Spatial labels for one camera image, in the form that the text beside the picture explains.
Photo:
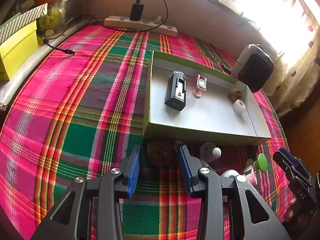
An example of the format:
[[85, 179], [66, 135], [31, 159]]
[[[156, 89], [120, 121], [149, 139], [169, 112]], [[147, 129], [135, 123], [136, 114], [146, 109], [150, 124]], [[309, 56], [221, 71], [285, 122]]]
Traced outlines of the person hand holding gripper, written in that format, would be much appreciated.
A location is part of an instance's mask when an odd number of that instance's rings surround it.
[[303, 214], [299, 212], [299, 201], [297, 198], [293, 198], [285, 212], [283, 225], [290, 230], [297, 231], [300, 230], [303, 223]]

